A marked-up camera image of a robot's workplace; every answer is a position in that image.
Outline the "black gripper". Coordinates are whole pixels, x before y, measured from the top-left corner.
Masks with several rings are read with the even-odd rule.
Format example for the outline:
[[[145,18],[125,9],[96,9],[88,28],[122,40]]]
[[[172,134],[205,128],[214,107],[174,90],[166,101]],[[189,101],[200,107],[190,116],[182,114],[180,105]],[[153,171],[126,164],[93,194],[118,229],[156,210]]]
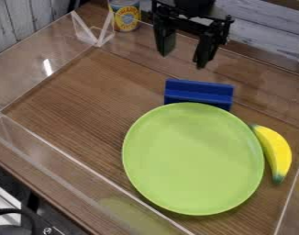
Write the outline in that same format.
[[[214,58],[229,35],[232,16],[216,6],[216,0],[152,0],[153,31],[158,54],[173,50],[176,29],[200,34],[192,61],[201,69]]]

